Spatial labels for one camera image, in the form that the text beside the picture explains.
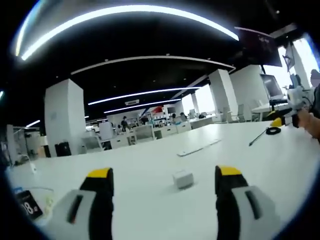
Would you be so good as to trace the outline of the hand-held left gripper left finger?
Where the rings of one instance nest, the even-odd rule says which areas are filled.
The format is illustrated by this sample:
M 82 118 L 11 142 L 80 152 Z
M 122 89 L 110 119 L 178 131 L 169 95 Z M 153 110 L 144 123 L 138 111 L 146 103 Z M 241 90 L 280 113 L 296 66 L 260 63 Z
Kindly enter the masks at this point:
M 79 189 L 54 206 L 48 222 L 51 240 L 111 240 L 114 174 L 110 167 L 91 171 Z

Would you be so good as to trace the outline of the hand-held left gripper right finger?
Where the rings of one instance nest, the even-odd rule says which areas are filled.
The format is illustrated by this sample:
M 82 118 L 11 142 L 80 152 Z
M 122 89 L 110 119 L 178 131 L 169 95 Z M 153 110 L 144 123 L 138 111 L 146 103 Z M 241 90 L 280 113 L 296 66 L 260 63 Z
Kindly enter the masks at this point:
M 281 226 L 274 201 L 235 167 L 215 167 L 218 240 L 272 240 Z

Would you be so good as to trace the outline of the person's right hand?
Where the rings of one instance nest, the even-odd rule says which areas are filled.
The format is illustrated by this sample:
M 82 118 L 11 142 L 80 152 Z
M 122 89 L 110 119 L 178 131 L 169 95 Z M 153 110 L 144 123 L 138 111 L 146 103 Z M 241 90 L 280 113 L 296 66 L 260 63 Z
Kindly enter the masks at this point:
M 307 110 L 302 109 L 297 113 L 298 126 L 304 128 L 314 139 L 320 140 L 320 119 Z

